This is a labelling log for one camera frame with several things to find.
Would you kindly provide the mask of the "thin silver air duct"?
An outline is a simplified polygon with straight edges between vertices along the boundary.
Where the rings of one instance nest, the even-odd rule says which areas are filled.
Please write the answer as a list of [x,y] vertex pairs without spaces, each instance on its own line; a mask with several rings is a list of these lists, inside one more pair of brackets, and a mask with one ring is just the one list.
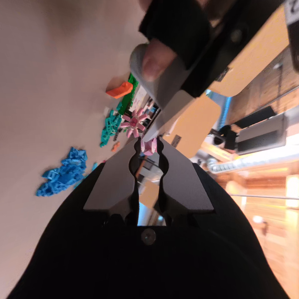
[[218,121],[218,127],[217,127],[218,130],[220,130],[226,123],[226,118],[229,112],[232,98],[233,97],[225,97],[225,101],[222,105],[222,110]]

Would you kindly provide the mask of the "orange brick separator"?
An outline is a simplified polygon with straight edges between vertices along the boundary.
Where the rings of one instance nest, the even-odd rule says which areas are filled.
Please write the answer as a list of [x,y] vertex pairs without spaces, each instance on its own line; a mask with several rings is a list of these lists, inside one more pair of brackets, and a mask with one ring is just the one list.
[[133,84],[128,81],[125,81],[119,87],[106,91],[106,94],[108,94],[109,96],[115,99],[119,99],[131,93],[132,90],[133,90]]

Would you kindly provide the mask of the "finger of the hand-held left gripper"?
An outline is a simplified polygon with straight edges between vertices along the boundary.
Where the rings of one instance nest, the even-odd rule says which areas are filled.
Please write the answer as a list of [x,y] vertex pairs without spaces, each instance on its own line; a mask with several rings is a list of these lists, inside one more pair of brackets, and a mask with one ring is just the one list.
[[168,132],[181,114],[195,101],[187,92],[178,91],[164,109],[161,109],[143,136],[144,142]]

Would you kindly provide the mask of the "pile of cyan lego pieces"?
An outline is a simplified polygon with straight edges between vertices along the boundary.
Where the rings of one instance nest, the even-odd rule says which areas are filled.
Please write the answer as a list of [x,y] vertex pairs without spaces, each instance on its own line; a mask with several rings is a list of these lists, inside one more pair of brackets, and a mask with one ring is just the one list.
[[98,163],[95,162],[92,166],[92,169],[89,173],[85,173],[82,177],[82,179],[80,179],[75,185],[74,185],[74,189],[76,189],[96,168],[98,167]]

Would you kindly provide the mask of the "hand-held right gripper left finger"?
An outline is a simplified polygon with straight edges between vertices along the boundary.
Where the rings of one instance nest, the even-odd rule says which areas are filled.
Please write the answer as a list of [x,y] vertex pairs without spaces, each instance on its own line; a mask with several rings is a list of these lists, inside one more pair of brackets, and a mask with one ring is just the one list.
[[137,225],[140,137],[133,139],[105,163],[84,205],[84,211],[121,215],[127,225]]

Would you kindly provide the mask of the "ceiling air vent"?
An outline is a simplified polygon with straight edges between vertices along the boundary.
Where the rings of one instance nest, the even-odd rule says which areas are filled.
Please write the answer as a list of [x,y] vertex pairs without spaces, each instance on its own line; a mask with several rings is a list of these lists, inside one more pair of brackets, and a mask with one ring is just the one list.
[[285,146],[288,128],[296,124],[296,118],[283,113],[242,129],[236,139],[236,153],[247,155]]

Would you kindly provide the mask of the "pink lego flower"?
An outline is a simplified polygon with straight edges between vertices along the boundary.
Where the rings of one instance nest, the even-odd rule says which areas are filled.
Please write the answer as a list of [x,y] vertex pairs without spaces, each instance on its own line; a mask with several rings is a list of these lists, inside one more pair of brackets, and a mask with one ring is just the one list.
[[127,138],[130,138],[130,136],[133,136],[134,138],[138,138],[139,130],[141,132],[144,132],[145,130],[145,126],[142,125],[141,123],[147,118],[149,118],[149,116],[144,113],[143,108],[140,108],[139,110],[134,110],[130,117],[127,115],[123,115],[122,119],[125,120],[125,122],[122,122],[120,124],[120,128],[127,129],[126,131]]

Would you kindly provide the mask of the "small pink lego assembly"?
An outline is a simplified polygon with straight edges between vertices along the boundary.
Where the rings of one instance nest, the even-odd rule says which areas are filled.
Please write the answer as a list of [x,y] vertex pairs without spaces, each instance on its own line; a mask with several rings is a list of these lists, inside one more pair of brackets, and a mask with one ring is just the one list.
[[145,142],[143,139],[140,141],[141,152],[146,156],[152,156],[157,152],[157,138]]

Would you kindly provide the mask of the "pile of blue lego pieces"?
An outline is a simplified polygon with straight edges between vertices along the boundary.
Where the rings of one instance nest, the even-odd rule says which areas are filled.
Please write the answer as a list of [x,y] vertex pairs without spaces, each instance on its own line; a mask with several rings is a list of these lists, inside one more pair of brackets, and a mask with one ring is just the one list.
[[61,166],[47,170],[42,177],[46,180],[35,192],[38,197],[50,197],[59,194],[76,183],[84,180],[86,162],[85,150],[72,147],[66,159],[61,160]]

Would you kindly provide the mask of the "person's left hand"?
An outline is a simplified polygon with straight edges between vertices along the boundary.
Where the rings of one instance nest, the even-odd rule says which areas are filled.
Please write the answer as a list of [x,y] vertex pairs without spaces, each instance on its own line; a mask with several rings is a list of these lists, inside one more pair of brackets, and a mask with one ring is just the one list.
[[158,39],[152,39],[146,48],[143,62],[143,78],[148,82],[155,81],[174,61],[177,54]]

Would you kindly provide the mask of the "pile of teal lego pieces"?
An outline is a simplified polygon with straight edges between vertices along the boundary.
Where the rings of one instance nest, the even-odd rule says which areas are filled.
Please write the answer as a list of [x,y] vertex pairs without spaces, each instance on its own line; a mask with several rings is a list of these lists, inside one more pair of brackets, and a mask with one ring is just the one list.
[[114,136],[120,127],[122,122],[122,116],[112,109],[105,119],[105,125],[102,130],[101,139],[100,139],[100,147],[104,147],[107,145],[110,137]]

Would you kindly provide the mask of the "plywood chair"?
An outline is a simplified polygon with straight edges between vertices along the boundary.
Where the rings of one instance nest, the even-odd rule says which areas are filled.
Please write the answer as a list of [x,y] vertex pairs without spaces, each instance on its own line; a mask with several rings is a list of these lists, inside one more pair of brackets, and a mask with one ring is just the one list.
[[203,94],[181,114],[171,134],[164,135],[163,139],[171,144],[175,136],[181,137],[176,149],[187,158],[193,158],[220,114],[221,107]]
[[139,202],[147,208],[153,208],[158,200],[158,195],[159,185],[152,181],[146,181],[141,194],[139,194]]
[[281,4],[229,64],[229,71],[222,81],[214,81],[208,89],[226,97],[237,95],[288,45],[284,4]]

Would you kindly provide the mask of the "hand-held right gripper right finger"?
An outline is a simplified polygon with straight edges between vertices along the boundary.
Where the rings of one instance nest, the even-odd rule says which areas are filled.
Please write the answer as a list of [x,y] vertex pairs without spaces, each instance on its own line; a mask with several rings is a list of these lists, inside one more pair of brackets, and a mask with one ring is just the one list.
[[162,137],[157,138],[159,213],[166,225],[196,225],[194,216],[213,214],[214,207],[192,162]]

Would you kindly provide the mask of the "large silver air duct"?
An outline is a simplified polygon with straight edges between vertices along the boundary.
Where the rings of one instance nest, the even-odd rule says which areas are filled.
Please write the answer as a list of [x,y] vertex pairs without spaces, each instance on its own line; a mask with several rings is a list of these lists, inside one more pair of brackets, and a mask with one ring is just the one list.
[[257,152],[253,155],[242,156],[239,159],[223,163],[218,163],[216,159],[209,158],[207,160],[207,169],[210,173],[218,175],[261,166],[293,162],[298,161],[298,159],[298,146],[290,146]]

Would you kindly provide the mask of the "green lego plant build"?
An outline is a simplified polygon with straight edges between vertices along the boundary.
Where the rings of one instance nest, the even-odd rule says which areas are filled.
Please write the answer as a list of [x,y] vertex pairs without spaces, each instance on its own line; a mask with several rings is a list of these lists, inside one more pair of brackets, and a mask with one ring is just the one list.
[[134,99],[136,88],[139,84],[139,82],[136,80],[136,78],[130,73],[129,78],[127,80],[130,84],[133,85],[133,88],[130,93],[124,95],[122,98],[122,101],[119,102],[116,110],[118,111],[118,114],[123,115],[124,113],[128,113],[129,109],[132,107],[132,102]]

